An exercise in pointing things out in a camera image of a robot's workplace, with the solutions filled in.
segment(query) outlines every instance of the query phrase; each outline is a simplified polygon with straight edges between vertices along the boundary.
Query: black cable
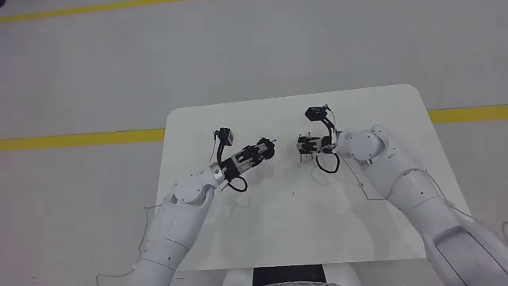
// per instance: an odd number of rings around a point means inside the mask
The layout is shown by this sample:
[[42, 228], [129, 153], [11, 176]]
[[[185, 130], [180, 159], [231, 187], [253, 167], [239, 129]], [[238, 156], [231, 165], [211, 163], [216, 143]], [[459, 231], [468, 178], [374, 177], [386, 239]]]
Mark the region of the black cable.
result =
[[229, 186], [229, 187], [231, 187], [231, 188], [232, 188], [234, 191], [236, 191], [236, 192], [246, 192], [246, 191], [247, 191], [247, 187], [248, 187], [248, 185], [247, 185], [247, 181], [245, 181], [245, 178], [244, 178], [244, 177], [242, 177], [242, 176], [238, 176], [237, 178], [238, 178], [238, 179], [242, 179], [242, 180], [244, 181], [244, 185], [245, 185], [245, 187], [244, 187], [243, 189], [238, 189], [237, 187], [233, 186], [233, 185], [231, 184], [231, 181], [228, 181], [228, 186]]
[[337, 166], [335, 166], [335, 169], [334, 170], [326, 170], [324, 169], [321, 164], [319, 163], [319, 153], [316, 155], [316, 164], [317, 166], [324, 172], [326, 173], [336, 173], [337, 171], [339, 171], [339, 166], [341, 165], [341, 159], [339, 158], [339, 156], [334, 153], [333, 154], [335, 156], [335, 158], [337, 159]]
[[219, 167], [221, 169], [224, 168], [224, 165], [222, 164], [222, 152], [224, 151], [224, 144], [222, 141], [219, 142], [219, 146], [217, 148], [217, 163], [219, 164]]
[[323, 118], [322, 122], [323, 122], [323, 124], [325, 124], [326, 128], [328, 129], [328, 135], [330, 136], [330, 140], [331, 140], [332, 133], [335, 132], [335, 125], [328, 118]]

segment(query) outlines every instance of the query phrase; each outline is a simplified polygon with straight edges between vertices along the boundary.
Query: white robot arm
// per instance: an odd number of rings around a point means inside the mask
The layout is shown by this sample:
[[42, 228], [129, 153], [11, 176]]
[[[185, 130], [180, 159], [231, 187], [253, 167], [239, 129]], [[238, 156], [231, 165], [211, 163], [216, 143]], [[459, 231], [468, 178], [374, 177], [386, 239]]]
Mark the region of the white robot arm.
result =
[[240, 174], [275, 154], [273, 141], [261, 138], [257, 145], [244, 147], [227, 160], [221, 161], [222, 150], [225, 145], [232, 144], [233, 134], [229, 129], [221, 129], [215, 135], [221, 140], [217, 163], [211, 164], [198, 175], [175, 182], [172, 193], [164, 198], [150, 224], [145, 251], [136, 263], [129, 285], [168, 286], [198, 238], [214, 199], [215, 189], [224, 181], [229, 184]]
[[421, 235], [429, 262], [446, 285], [508, 285], [506, 244], [482, 224], [459, 214], [437, 191], [420, 162], [386, 127], [337, 132], [326, 119], [327, 110], [328, 106], [307, 110], [308, 119], [324, 122], [330, 135], [300, 137], [300, 153], [338, 154], [337, 159], [356, 160], [376, 191]]

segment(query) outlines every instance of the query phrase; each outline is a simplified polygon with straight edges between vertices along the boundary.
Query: white cable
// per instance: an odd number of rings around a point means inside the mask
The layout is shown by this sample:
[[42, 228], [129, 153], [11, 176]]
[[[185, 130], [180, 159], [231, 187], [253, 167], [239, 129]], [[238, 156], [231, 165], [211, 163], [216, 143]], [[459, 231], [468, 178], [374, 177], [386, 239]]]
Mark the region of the white cable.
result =
[[[443, 190], [441, 190], [441, 187], [440, 185], [437, 183], [437, 181], [434, 179], [434, 177], [432, 177], [426, 170], [423, 170], [423, 169], [420, 169], [420, 168], [410, 168], [410, 169], [407, 169], [405, 170], [404, 172], [402, 172], [400, 175], [398, 175], [398, 177], [395, 179], [394, 183], [391, 185], [390, 187], [390, 191], [388, 192], [388, 196], [386, 198], [369, 198], [367, 196], [367, 192], [365, 192], [364, 190], [364, 184], [362, 184], [362, 182], [360, 181], [360, 179], [358, 179], [358, 176], [355, 174], [355, 172], [352, 170], [351, 166], [348, 164], [348, 162], [346, 161], [346, 159], [343, 159], [343, 161], [346, 163], [346, 165], [348, 166], [349, 170], [351, 171], [351, 173], [355, 176], [356, 178], [356, 181], [358, 182], [358, 185], [360, 186], [360, 189], [362, 190], [362, 192], [364, 193], [365, 195], [365, 199], [367, 201], [384, 201], [384, 200], [387, 200], [390, 198], [390, 196], [394, 193], [394, 187], [395, 185], [397, 184], [397, 182], [403, 177], [403, 176], [406, 176], [409, 172], [412, 172], [412, 171], [418, 171], [418, 172], [423, 172], [425, 173], [433, 182], [433, 185], [437, 188], [437, 190], [439, 191], [439, 194], [441, 195], [441, 197], [443, 198], [443, 200], [446, 202], [446, 205], [448, 205], [449, 207], [451, 207], [452, 209], [454, 209], [455, 211], [461, 213], [462, 215], [472, 219], [473, 221], [477, 221], [478, 220], [476, 218], [473, 218], [471, 215], [463, 212], [462, 210], [460, 210], [459, 208], [457, 208], [455, 206], [455, 203], [453, 203], [452, 201], [448, 200], [446, 198], [446, 195], [445, 193], [443, 192]], [[503, 231], [503, 235], [505, 235], [505, 228], [504, 226], [508, 226], [508, 222], [504, 222], [502, 224], [502, 231]]]
[[146, 212], [146, 223], [144, 224], [144, 233], [143, 233], [143, 238], [141, 239], [141, 243], [140, 245], [137, 247], [137, 251], [139, 252], [138, 256], [137, 256], [137, 259], [136, 259], [136, 262], [134, 263], [133, 267], [126, 273], [124, 274], [121, 274], [121, 275], [107, 275], [107, 274], [98, 274], [97, 276], [95, 276], [95, 284], [97, 286], [101, 286], [101, 284], [98, 282], [98, 278], [99, 277], [106, 277], [106, 278], [122, 278], [122, 277], [125, 277], [127, 275], [129, 275], [131, 272], [134, 271], [134, 269], [136, 269], [136, 265], [137, 265], [137, 262], [140, 260], [141, 258], [141, 247], [143, 246], [143, 243], [144, 243], [144, 239], [146, 238], [146, 233], [148, 231], [148, 210], [150, 209], [153, 209], [155, 207], [160, 207], [160, 204], [157, 204], [156, 206], [153, 206], [153, 207], [144, 207], [144, 211]]
[[362, 192], [364, 193], [365, 195], [365, 199], [367, 201], [384, 201], [386, 199], [384, 198], [369, 198], [367, 196], [367, 192], [365, 192], [365, 189], [364, 189], [364, 184], [362, 184], [362, 182], [360, 181], [360, 179], [358, 179], [358, 176], [355, 174], [355, 172], [352, 170], [351, 166], [348, 164], [348, 162], [346, 161], [346, 159], [343, 159], [342, 161], [344, 161], [344, 163], [346, 164], [346, 166], [348, 166], [349, 170], [351, 171], [351, 173], [355, 176], [356, 178], [356, 182], [358, 182], [358, 186], [360, 187], [360, 189], [362, 190]]
[[337, 136], [337, 126], [335, 125], [335, 114], [333, 113], [333, 110], [331, 108], [328, 108], [330, 113], [332, 113], [333, 116], [333, 132]]
[[208, 163], [210, 163], [212, 161], [212, 157], [214, 157], [214, 153], [215, 153], [215, 145], [217, 144], [217, 135], [214, 134], [214, 147], [212, 148], [212, 153], [210, 155], [210, 158], [208, 160]]

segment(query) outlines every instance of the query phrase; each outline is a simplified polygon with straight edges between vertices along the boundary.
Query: white table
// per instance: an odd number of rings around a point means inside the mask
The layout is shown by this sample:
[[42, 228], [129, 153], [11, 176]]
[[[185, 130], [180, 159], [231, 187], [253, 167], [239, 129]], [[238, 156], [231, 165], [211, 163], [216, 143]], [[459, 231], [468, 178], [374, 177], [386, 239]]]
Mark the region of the white table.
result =
[[[445, 152], [416, 89], [373, 87], [314, 95], [182, 108], [167, 117], [157, 203], [178, 177], [208, 165], [212, 132], [235, 133], [224, 157], [261, 137], [277, 139], [275, 156], [244, 175], [248, 191], [217, 192], [194, 248], [180, 270], [382, 261], [424, 257], [420, 237], [386, 201], [367, 201], [345, 164], [326, 175], [298, 162], [300, 133], [324, 136], [309, 106], [329, 104], [338, 129], [383, 124], [420, 159], [447, 197], [468, 211]], [[376, 195], [354, 162], [369, 195]]]

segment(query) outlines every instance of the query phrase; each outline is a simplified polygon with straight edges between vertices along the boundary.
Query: gray floor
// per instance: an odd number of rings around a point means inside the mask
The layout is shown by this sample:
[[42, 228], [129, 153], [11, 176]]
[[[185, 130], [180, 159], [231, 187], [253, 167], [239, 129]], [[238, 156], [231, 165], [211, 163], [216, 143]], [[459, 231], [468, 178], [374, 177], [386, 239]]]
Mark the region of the gray floor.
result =
[[[9, 0], [0, 14], [115, 1]], [[0, 24], [0, 138], [160, 128], [183, 106], [392, 83], [414, 85], [429, 109], [508, 103], [506, 5], [202, 0]], [[472, 214], [499, 233], [508, 122], [436, 130]], [[1, 284], [91, 285], [99, 272], [129, 270], [161, 150], [0, 153]], [[365, 285], [440, 284], [423, 260], [355, 268]], [[173, 284], [223, 277], [181, 272]]]

